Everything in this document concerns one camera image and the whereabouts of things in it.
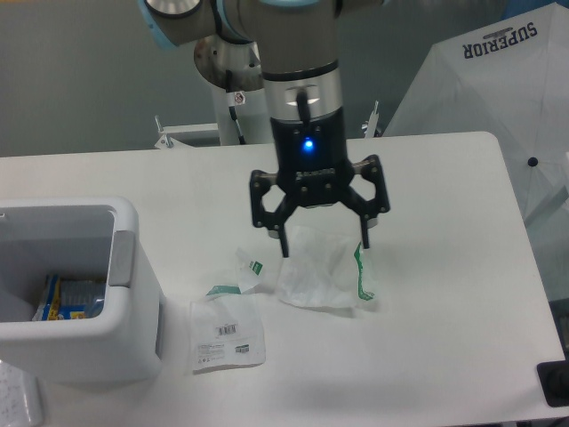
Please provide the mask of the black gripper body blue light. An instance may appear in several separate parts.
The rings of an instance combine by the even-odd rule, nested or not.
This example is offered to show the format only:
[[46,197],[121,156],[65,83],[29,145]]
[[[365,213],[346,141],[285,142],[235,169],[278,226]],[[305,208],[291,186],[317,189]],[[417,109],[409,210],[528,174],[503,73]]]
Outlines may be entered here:
[[288,204],[334,205],[352,197],[343,109],[309,121],[270,120],[278,171],[276,184]]

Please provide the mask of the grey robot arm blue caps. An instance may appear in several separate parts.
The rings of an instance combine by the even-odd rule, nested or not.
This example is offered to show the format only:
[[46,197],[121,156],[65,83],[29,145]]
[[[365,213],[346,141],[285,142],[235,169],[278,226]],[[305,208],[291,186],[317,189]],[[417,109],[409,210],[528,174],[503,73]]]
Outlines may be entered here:
[[336,44],[336,20],[364,1],[141,1],[160,44],[178,47],[208,36],[254,42],[278,170],[252,171],[252,224],[289,254],[285,223],[298,207],[342,203],[359,217],[361,241],[389,211],[378,156],[349,160]]

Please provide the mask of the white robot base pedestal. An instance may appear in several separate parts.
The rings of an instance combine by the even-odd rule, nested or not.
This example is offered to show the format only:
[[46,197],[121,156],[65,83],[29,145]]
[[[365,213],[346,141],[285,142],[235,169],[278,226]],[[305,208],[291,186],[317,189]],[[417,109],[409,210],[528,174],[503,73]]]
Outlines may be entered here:
[[257,44],[208,36],[196,42],[194,62],[211,89],[220,143],[272,143]]

